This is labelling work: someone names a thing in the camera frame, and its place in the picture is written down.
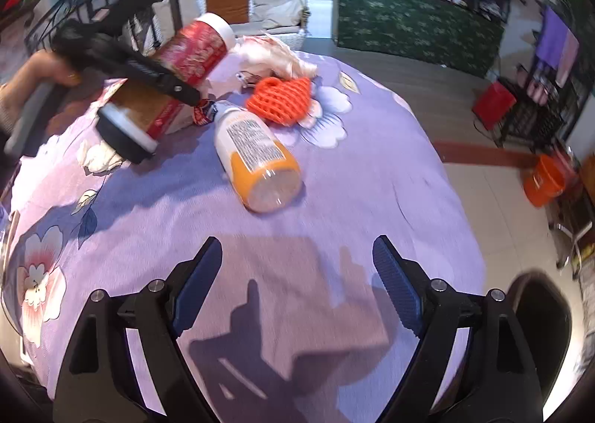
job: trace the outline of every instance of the black handle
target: black handle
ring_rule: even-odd
[[[41,83],[23,106],[21,117],[14,126],[13,134],[4,146],[11,158],[36,156],[39,147],[46,141],[46,127],[60,110],[69,87],[50,81]]]

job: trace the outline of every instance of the barcode label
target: barcode label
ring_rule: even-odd
[[[250,171],[270,161],[285,159],[282,151],[267,136],[263,128],[253,119],[242,119],[227,128],[240,158]]]

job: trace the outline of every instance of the purple tablecloth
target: purple tablecloth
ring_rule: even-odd
[[[85,175],[93,112],[24,163],[21,211],[5,301],[54,395],[62,356],[89,293],[138,291],[219,238],[223,265],[191,330],[178,340],[225,423],[375,421],[417,339],[401,325],[372,263],[386,234],[430,277],[479,293],[484,262],[442,163],[408,106],[332,58],[319,66],[322,117],[277,130],[304,188],[287,208],[242,207],[213,148],[213,126],[166,136],[154,159]],[[213,93],[242,103],[237,59],[211,75]],[[459,334],[443,389],[465,341]],[[144,398],[160,409],[137,334],[130,346]]]

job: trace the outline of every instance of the black round object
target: black round object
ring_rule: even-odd
[[[101,109],[97,111],[97,116],[99,119],[95,129],[97,129],[97,132],[103,138],[103,141],[110,145],[122,158],[138,165],[142,160],[152,156],[151,153],[139,146],[133,139],[129,138],[126,133],[120,131],[120,129],[101,112]]]

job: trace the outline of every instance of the green patterned cabinet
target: green patterned cabinet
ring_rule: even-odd
[[[444,64],[485,77],[504,29],[444,0],[334,0],[338,47]]]

